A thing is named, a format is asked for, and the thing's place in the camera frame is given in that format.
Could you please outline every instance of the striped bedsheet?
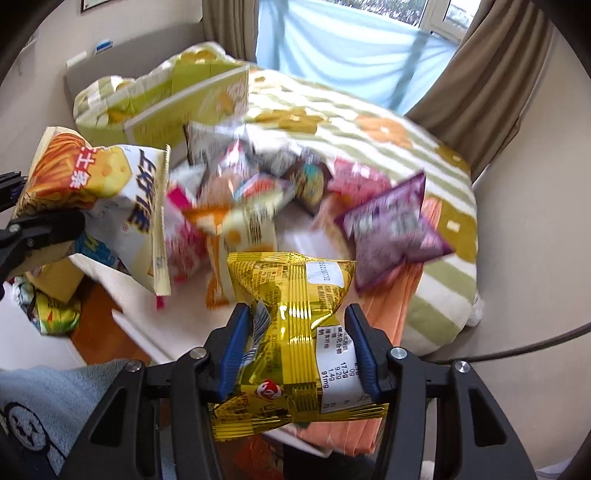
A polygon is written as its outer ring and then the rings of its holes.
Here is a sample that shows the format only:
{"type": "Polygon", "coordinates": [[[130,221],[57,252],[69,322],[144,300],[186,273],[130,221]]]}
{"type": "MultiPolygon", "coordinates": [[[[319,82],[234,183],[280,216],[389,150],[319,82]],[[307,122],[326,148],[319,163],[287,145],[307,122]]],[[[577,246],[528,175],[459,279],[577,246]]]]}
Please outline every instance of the striped bedsheet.
{"type": "Polygon", "coordinates": [[[427,173],[427,195],[442,203],[437,229],[456,253],[425,266],[402,345],[425,355],[450,343],[466,324],[476,293],[476,199],[468,165],[404,117],[346,93],[256,67],[249,85],[247,121],[266,109],[305,108],[312,119],[324,118],[314,134],[270,126],[269,141],[292,138],[379,168],[396,181],[417,170],[427,173]]]}

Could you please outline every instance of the purple snack bag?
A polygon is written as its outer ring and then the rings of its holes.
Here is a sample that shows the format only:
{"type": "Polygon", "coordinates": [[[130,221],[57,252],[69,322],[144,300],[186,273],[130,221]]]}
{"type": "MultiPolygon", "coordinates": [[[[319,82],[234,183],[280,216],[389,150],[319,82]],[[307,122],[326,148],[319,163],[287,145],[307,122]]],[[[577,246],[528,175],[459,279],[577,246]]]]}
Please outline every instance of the purple snack bag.
{"type": "Polygon", "coordinates": [[[335,219],[355,241],[357,291],[377,285],[405,261],[422,263],[453,252],[421,216],[425,182],[419,172],[335,219]]]}

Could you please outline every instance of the wall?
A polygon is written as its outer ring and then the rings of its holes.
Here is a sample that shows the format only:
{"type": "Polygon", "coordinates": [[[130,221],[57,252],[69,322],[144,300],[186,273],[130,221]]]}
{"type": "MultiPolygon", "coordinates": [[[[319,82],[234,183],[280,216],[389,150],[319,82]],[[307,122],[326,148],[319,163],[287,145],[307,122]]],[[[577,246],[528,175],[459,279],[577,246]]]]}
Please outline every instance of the wall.
{"type": "MultiPolygon", "coordinates": [[[[591,80],[556,35],[513,142],[476,183],[483,323],[440,353],[497,352],[591,320],[591,80]]],[[[478,364],[534,465],[573,456],[591,428],[591,335],[478,364]]]]}
{"type": "Polygon", "coordinates": [[[22,75],[13,66],[0,85],[2,171],[28,171],[45,127],[73,128],[62,79],[66,60],[92,52],[106,38],[117,43],[200,19],[200,0],[116,0],[84,14],[80,0],[64,0],[42,23],[38,43],[22,60],[22,75]]]}

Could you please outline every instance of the orange towel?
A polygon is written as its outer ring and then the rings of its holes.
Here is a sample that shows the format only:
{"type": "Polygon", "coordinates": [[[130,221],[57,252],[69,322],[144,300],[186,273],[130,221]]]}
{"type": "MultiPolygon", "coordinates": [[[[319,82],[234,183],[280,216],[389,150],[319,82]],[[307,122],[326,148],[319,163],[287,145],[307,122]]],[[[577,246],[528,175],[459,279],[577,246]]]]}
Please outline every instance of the orange towel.
{"type": "MultiPolygon", "coordinates": [[[[332,222],[345,208],[339,208],[338,197],[329,197],[321,209],[315,226],[329,228],[336,226],[332,222]]],[[[441,216],[441,201],[427,197],[423,202],[421,213],[434,226],[441,216]]],[[[408,304],[418,287],[423,274],[423,264],[404,264],[394,270],[371,294],[366,294],[357,301],[363,308],[368,323],[382,329],[393,345],[400,345],[402,329],[407,315],[408,304]]],[[[356,293],[352,288],[345,302],[355,300],[356,293]]],[[[373,453],[375,439],[382,419],[355,421],[318,421],[304,430],[298,430],[297,437],[314,445],[331,448],[346,455],[373,453]]]]}

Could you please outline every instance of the black cable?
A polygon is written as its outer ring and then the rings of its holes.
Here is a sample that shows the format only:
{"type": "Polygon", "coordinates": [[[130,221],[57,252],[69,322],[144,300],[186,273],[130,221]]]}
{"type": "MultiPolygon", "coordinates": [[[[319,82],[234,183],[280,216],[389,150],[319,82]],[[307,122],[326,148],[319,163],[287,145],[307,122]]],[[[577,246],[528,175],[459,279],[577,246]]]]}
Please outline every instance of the black cable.
{"type": "Polygon", "coordinates": [[[583,336],[587,333],[591,332],[591,322],[586,323],[583,326],[577,327],[569,332],[563,333],[556,337],[549,338],[547,340],[542,340],[541,342],[532,343],[530,345],[520,346],[517,348],[512,348],[510,350],[505,350],[503,352],[497,353],[486,353],[484,355],[475,355],[475,356],[466,356],[466,357],[458,357],[458,358],[449,358],[447,360],[435,360],[430,361],[432,364],[437,365],[451,365],[453,362],[457,362],[458,360],[464,360],[469,364],[474,364],[476,362],[489,362],[491,360],[500,360],[501,358],[512,358],[518,355],[524,355],[525,353],[532,353],[532,352],[539,352],[540,350],[544,350],[546,348],[550,348],[551,346],[560,345],[562,343],[570,342],[580,336],[583,336]]]}

